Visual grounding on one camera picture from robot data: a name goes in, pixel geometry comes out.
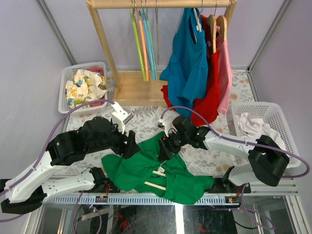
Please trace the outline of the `cream white hanger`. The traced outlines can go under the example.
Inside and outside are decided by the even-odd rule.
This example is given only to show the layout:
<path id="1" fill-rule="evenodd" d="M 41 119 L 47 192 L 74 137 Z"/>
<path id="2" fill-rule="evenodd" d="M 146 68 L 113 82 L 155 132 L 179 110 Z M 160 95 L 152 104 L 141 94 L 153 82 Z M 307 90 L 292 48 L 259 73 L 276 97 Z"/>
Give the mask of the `cream white hanger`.
<path id="1" fill-rule="evenodd" d="M 151 186 L 153 188 L 156 188 L 162 191 L 166 191 L 166 187 L 161 184 L 163 180 L 166 178 L 166 171 L 163 167 L 163 165 L 166 162 L 167 162 L 166 160 L 161 162 L 158 169 L 152 171 L 153 176 L 150 177 L 149 180 L 144 182 L 145 185 Z"/>

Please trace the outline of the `green t shirt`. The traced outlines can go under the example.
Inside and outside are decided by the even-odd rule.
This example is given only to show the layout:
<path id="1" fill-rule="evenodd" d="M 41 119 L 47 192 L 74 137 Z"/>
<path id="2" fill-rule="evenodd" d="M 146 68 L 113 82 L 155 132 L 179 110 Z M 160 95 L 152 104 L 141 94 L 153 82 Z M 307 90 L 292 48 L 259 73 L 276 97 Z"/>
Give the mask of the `green t shirt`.
<path id="1" fill-rule="evenodd" d="M 164 132 L 139 143 L 140 152 L 129 159 L 109 154 L 101 159 L 108 178 L 122 191 L 154 193 L 172 202 L 193 205 L 214 184 L 210 176 L 191 174 L 180 155 L 165 163 L 158 161 L 158 140 Z"/>

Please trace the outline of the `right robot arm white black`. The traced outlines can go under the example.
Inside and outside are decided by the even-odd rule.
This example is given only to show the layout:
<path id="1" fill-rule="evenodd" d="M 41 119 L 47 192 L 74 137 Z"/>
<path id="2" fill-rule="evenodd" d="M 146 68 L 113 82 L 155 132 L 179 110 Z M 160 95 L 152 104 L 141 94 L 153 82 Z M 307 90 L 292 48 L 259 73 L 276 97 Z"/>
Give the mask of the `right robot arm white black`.
<path id="1" fill-rule="evenodd" d="M 226 152 L 248 162 L 243 166 L 231 166 L 222 178 L 216 178 L 213 186 L 206 189 L 211 194 L 235 193 L 251 182 L 276 187 L 290 162 L 269 136 L 262 135 L 247 143 L 236 136 L 218 136 L 207 126 L 196 127 L 184 116 L 176 117 L 172 123 L 159 119 L 158 126 L 165 131 L 158 140 L 159 161 L 170 160 L 183 146 L 191 145 L 197 149 Z"/>

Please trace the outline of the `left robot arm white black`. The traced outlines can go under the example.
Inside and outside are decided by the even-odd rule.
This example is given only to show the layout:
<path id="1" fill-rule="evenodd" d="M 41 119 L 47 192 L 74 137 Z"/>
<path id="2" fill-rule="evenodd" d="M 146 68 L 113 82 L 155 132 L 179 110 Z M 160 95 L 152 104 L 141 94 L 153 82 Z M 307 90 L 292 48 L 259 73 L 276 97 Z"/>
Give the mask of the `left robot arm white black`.
<path id="1" fill-rule="evenodd" d="M 84 123 L 78 130 L 57 135 L 49 142 L 38 166 L 31 165 L 31 174 L 17 186 L 10 186 L 22 175 L 14 179 L 2 179 L 0 190 L 6 192 L 1 202 L 5 214 L 24 215 L 38 209 L 51 198 L 74 192 L 99 193 L 106 189 L 107 178 L 103 170 L 93 167 L 64 179 L 48 179 L 55 172 L 84 160 L 87 154 L 111 149 L 124 159 L 140 151 L 135 141 L 134 131 L 121 133 L 117 124 L 103 117 L 95 117 Z"/>

